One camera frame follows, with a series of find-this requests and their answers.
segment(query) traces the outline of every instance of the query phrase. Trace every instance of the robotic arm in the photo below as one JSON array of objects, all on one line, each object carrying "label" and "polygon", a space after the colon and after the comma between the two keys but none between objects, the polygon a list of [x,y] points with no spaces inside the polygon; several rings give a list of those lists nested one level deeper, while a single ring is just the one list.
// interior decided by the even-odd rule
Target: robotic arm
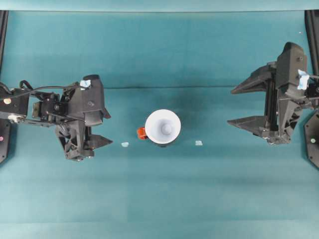
[{"label": "robotic arm", "polygon": [[[316,110],[319,107],[318,77],[310,76],[306,71],[307,56],[303,49],[294,43],[286,43],[277,61],[257,69],[231,91],[232,94],[266,92],[264,115],[229,120],[228,123],[265,139],[269,144],[290,143],[303,109]],[[306,123],[305,135],[308,157],[319,167],[317,131],[319,118],[315,114]]]},{"label": "robotic arm", "polygon": [[[63,93],[60,97],[53,92],[41,92],[43,89],[63,89]],[[33,104],[33,119],[27,119],[29,97],[39,99]],[[81,161],[93,157],[95,148],[112,143],[107,138],[92,134],[93,126],[102,124],[103,118],[110,117],[104,106],[104,89],[98,75],[86,76],[80,83],[75,82],[67,87],[33,89],[27,81],[21,81],[20,88],[9,90],[6,85],[0,84],[2,134],[9,137],[10,123],[42,127],[55,125],[56,135],[67,159]],[[7,141],[0,145],[0,162],[6,158],[7,152],[4,150],[7,151]]]}]

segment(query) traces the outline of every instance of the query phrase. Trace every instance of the orange object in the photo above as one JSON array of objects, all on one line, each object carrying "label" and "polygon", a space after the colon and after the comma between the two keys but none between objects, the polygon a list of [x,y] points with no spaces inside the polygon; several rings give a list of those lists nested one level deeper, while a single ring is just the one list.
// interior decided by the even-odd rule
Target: orange object
[{"label": "orange object", "polygon": [[145,127],[138,128],[137,133],[138,133],[139,139],[147,139],[148,138],[148,136],[146,135],[146,132],[145,132]]}]

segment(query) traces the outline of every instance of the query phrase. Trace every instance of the black cable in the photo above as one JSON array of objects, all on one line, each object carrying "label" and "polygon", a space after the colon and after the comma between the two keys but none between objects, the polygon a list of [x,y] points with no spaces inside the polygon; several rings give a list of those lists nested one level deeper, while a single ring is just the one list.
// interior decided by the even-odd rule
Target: black cable
[{"label": "black cable", "polygon": [[12,92],[9,90],[8,86],[0,82],[0,87],[2,87],[9,95],[12,95]]},{"label": "black cable", "polygon": [[25,80],[20,81],[20,83],[19,83],[20,89],[24,88],[23,85],[25,85],[28,89],[33,90],[33,87],[30,85],[30,83],[28,81],[25,81]]},{"label": "black cable", "polygon": [[29,95],[33,92],[39,91],[39,90],[45,90],[45,89],[76,89],[76,88],[81,88],[81,89],[87,89],[86,87],[83,86],[43,86],[43,87],[38,87],[30,91],[23,92],[21,94],[13,95],[13,96],[6,96],[3,98],[0,98],[0,101],[4,99],[12,99],[12,98],[17,98],[25,95]]}]

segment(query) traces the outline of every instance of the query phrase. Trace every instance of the teal table surface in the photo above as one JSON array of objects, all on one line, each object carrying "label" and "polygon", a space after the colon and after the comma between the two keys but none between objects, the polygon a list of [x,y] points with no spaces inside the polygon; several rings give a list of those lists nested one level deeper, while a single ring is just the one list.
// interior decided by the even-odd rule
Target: teal table surface
[{"label": "teal table surface", "polygon": [[[319,171],[302,129],[311,111],[288,145],[226,122],[264,109],[264,94],[232,96],[230,86],[286,41],[309,55],[303,14],[11,12],[1,81],[100,74],[112,118],[93,133],[114,143],[78,163],[64,159],[54,128],[15,126],[0,165],[0,238],[316,239]],[[136,136],[162,108],[182,122],[167,148]]]},{"label": "teal table surface", "polygon": [[1,0],[0,9],[29,11],[207,12],[317,9],[317,0]]},{"label": "teal table surface", "polygon": [[309,56],[303,11],[13,11],[0,80],[65,85],[94,73],[111,88],[234,86],[287,41]]}]

